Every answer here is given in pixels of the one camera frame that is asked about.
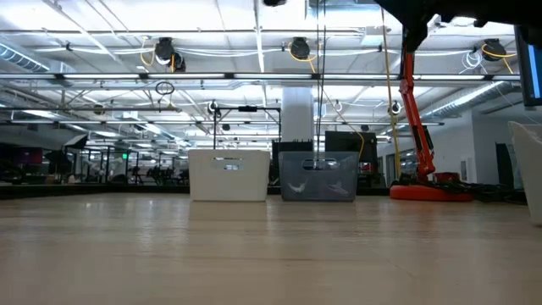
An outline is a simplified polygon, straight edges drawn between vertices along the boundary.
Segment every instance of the white storage bin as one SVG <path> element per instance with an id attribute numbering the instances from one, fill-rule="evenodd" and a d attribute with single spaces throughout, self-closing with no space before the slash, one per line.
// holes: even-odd
<path id="1" fill-rule="evenodd" d="M 527 197 L 531 221 L 542 225 L 542 125 L 508 123 L 513 134 L 514 151 Z"/>
<path id="2" fill-rule="evenodd" d="M 190 194 L 197 201 L 265 201 L 269 152 L 190 150 Z"/>

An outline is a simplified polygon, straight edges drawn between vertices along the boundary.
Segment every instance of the gray storage bin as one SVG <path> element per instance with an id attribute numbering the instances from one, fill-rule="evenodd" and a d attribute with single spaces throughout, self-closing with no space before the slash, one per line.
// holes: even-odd
<path id="1" fill-rule="evenodd" d="M 280 192 L 285 201 L 353 202 L 357 152 L 281 152 Z"/>

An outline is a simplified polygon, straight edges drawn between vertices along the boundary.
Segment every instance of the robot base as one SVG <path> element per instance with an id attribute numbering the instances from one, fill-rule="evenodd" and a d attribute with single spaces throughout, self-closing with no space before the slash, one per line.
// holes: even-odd
<path id="1" fill-rule="evenodd" d="M 390 198 L 399 200 L 470 202 L 470 194 L 454 194 L 428 186 L 392 186 Z"/>

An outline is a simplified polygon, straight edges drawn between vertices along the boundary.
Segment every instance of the wooden floor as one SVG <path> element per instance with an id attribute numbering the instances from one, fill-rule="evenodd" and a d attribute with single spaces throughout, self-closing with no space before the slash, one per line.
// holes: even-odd
<path id="1" fill-rule="evenodd" d="M 0 202 L 0 304 L 542 304 L 542 229 L 507 204 Z"/>

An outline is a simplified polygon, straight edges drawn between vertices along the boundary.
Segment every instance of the storage bin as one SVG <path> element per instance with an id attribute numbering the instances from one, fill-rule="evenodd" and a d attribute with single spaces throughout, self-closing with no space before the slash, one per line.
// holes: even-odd
<path id="1" fill-rule="evenodd" d="M 285 201 L 353 202 L 357 152 L 281 152 L 280 191 Z"/>
<path id="2" fill-rule="evenodd" d="M 542 225 L 542 125 L 521 125 L 509 122 L 517 164 L 527 198 L 528 211 L 534 225 Z"/>
<path id="3" fill-rule="evenodd" d="M 190 150 L 190 194 L 196 201 L 265 201 L 269 152 Z"/>

